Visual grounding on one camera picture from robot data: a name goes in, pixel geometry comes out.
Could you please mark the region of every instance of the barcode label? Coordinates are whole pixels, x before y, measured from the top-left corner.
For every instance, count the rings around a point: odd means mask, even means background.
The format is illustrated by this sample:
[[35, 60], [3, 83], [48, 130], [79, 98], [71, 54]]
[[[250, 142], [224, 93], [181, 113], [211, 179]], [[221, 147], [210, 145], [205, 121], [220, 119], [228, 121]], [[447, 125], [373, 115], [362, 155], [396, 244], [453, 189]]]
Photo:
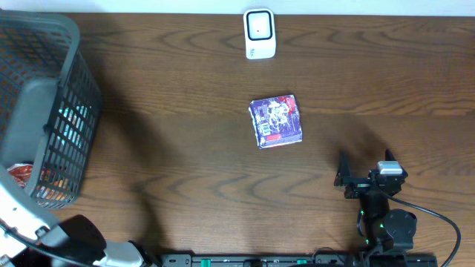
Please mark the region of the barcode label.
[[263, 124], [261, 125], [261, 128], [262, 128], [262, 134], [263, 134], [264, 136], [270, 135], [269, 123], [267, 123], [267, 122], [266, 122], [266, 123], [263, 123]]

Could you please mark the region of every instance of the purple package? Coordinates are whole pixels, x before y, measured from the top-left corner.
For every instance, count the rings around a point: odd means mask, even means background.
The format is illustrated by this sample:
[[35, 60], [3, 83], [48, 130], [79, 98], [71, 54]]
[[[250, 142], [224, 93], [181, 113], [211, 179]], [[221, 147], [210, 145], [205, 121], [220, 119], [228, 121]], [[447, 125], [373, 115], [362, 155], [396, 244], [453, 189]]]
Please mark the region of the purple package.
[[254, 100], [249, 112], [259, 148], [302, 141], [300, 114], [293, 95]]

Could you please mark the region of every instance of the perforated basket wall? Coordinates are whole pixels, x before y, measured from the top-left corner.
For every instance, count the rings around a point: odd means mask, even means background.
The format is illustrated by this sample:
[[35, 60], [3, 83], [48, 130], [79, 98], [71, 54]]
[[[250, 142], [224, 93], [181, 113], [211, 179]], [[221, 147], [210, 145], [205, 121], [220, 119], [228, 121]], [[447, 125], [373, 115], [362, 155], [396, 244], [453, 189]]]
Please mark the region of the perforated basket wall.
[[62, 208], [78, 197], [102, 110], [99, 88], [78, 46], [79, 29], [64, 16], [0, 11], [0, 144], [24, 85], [57, 80], [25, 188], [46, 208]]

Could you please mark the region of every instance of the green clip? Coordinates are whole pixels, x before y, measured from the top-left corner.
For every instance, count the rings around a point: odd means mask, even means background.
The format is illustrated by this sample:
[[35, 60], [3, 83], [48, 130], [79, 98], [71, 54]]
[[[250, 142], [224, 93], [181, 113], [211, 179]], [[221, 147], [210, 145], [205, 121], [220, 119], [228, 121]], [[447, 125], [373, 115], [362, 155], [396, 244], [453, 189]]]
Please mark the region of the green clip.
[[201, 267], [211, 267], [211, 260], [201, 260]]

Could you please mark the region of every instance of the white button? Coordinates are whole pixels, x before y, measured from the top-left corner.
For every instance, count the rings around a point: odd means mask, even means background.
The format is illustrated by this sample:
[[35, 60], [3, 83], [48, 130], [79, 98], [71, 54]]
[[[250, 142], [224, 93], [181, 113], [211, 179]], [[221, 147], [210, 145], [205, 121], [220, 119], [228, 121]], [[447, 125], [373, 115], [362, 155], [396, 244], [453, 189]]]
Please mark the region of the white button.
[[268, 39], [272, 35], [270, 15], [267, 12], [249, 13], [247, 24], [250, 39]]

